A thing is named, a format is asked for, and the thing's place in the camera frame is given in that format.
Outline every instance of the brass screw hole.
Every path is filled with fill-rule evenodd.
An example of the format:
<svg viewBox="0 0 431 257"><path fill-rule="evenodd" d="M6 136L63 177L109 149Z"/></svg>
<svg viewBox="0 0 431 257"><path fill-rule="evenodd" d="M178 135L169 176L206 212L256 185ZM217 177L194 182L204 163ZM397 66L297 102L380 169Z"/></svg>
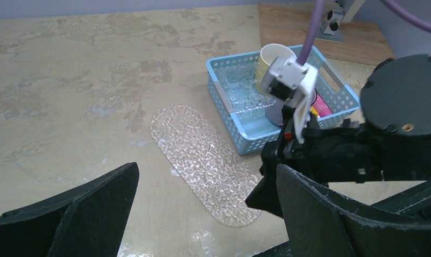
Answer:
<svg viewBox="0 0 431 257"><path fill-rule="evenodd" d="M408 124L404 125L401 129L404 132L409 132L409 131L414 129L414 125L408 123Z"/></svg>

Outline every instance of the wooden board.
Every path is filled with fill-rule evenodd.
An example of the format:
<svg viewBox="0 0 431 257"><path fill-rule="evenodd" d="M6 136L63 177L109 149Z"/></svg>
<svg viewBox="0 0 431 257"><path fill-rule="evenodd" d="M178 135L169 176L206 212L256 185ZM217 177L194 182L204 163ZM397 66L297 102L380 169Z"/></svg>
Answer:
<svg viewBox="0 0 431 257"><path fill-rule="evenodd" d="M282 5L260 4L261 45L303 44L311 14ZM340 25L344 43L316 40L315 46L326 58L377 65L393 57L387 41L374 23L353 20Z"/></svg>

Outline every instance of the beige marble table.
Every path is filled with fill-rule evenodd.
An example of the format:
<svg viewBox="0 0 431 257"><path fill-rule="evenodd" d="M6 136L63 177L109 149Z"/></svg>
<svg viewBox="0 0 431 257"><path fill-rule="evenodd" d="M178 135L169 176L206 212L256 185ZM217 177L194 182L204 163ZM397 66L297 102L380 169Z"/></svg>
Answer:
<svg viewBox="0 0 431 257"><path fill-rule="evenodd" d="M232 146L205 61L259 48L253 5L0 20L0 214L137 162L119 256L240 257L286 241L283 221L266 212L243 228L212 218L149 132L158 109L187 104ZM356 93L373 70L333 65ZM258 173L258 155L244 159ZM331 187L373 203L412 184Z"/></svg>

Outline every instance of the cup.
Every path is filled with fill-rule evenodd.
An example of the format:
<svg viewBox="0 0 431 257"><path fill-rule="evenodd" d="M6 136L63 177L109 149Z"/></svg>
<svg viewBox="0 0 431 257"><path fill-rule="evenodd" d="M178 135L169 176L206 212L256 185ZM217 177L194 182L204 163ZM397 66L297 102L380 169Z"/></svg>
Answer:
<svg viewBox="0 0 431 257"><path fill-rule="evenodd" d="M256 68L255 74L255 87L258 93L262 95L264 94L261 89L262 78L264 77L264 74L266 73L271 63L277 57L296 58L296 54L291 49L282 44L268 44L261 48L258 58L258 66Z"/></svg>

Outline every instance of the textured plastic mat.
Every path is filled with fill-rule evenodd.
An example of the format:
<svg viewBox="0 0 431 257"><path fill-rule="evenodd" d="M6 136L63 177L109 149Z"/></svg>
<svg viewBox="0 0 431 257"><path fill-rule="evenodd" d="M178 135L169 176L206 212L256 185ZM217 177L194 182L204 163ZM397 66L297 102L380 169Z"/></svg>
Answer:
<svg viewBox="0 0 431 257"><path fill-rule="evenodd" d="M228 226L245 226L260 214L244 203L258 178L204 117L170 105L150 122L152 138L207 210Z"/></svg>

